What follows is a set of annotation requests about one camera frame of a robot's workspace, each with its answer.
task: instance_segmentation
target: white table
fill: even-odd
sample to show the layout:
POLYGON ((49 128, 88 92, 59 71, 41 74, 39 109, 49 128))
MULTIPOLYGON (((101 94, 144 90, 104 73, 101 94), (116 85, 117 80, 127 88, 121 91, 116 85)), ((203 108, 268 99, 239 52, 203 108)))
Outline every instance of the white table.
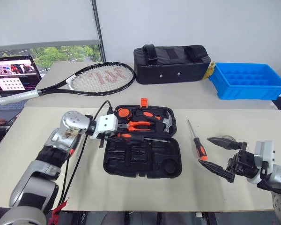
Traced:
MULTIPOLYGON (((38 84, 37 89, 57 84, 90 64, 92 63, 57 62, 38 84)), ((105 100, 110 100, 113 106, 139 105, 141 98, 148 98, 149 105, 173 109, 277 109, 269 100, 220 100, 215 87, 208 79, 198 82, 151 85, 142 85, 135 81, 127 89, 113 95, 90 97, 50 94, 31 99, 26 106, 98 108, 105 100)))
MULTIPOLYGON (((94 114, 94 108, 25 107, 0 145, 0 207, 8 207, 9 196, 42 149, 63 113, 69 110, 94 114)), ((207 137, 231 135, 248 142, 274 140, 276 163, 281 165, 281 111, 233 109, 173 109, 177 120, 182 173, 174 179, 127 178, 109 175, 103 169, 104 149, 98 140, 88 140, 81 163, 69 190, 64 210, 146 210, 146 211, 243 211, 272 210, 268 191, 258 189, 236 176, 234 183, 212 174, 198 162, 186 119, 207 150, 209 161, 226 167, 237 151, 225 150, 206 141, 207 137)), ((74 169, 79 150, 69 165, 74 169)), ((62 187, 65 165, 57 183, 62 187)))

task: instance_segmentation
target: screwdriver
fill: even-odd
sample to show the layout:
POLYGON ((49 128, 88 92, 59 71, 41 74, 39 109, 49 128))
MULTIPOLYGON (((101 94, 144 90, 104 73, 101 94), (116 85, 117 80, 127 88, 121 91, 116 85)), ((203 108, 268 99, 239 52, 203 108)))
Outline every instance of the screwdriver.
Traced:
POLYGON ((205 151, 203 145, 200 142, 200 139, 198 137, 196 137, 196 135, 195 135, 195 133, 194 133, 194 131, 192 129, 192 126, 191 126, 191 123, 189 122, 189 120, 187 120, 187 123, 188 123, 190 131, 192 133, 192 136, 194 137, 193 141, 196 144, 196 150, 197 150, 197 153, 198 153, 200 159, 204 160, 204 161, 207 161, 208 157, 207 157, 207 154, 206 154, 206 151, 205 151))
POLYGON ((144 140, 151 140, 151 141, 156 141, 156 142, 168 142, 169 143, 169 141, 166 141, 166 140, 147 138, 147 137, 144 137, 144 135, 133 135, 133 134, 127 134, 127 133, 118 133, 118 137, 122 137, 126 141, 143 142, 144 140))
POLYGON ((151 121, 161 121, 161 116, 156 116, 151 112, 144 112, 142 110, 137 110, 136 111, 136 116, 145 116, 147 119, 151 121))

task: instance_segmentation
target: laptop screen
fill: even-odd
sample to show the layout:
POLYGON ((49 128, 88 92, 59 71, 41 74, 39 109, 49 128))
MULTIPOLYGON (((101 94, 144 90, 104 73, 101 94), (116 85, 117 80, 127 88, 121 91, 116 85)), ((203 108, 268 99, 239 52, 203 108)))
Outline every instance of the laptop screen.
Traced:
POLYGON ((31 56, 0 58, 0 94, 34 90, 40 80, 31 56))

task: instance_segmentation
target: blue plastic bin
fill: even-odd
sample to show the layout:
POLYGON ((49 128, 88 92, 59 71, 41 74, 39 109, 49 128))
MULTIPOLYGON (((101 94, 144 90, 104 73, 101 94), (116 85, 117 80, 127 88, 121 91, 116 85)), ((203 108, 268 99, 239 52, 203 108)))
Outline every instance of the blue plastic bin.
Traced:
POLYGON ((275 100, 281 94, 281 77, 267 64, 216 63, 209 80, 221 99, 275 100))

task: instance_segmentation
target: white wall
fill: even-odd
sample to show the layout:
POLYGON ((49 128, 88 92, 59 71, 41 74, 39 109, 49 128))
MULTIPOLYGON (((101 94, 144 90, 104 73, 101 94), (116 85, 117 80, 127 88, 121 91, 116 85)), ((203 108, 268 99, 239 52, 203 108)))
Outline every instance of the white wall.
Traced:
POLYGON ((108 61, 133 50, 203 45, 214 61, 267 63, 281 75, 281 0, 97 0, 108 61))

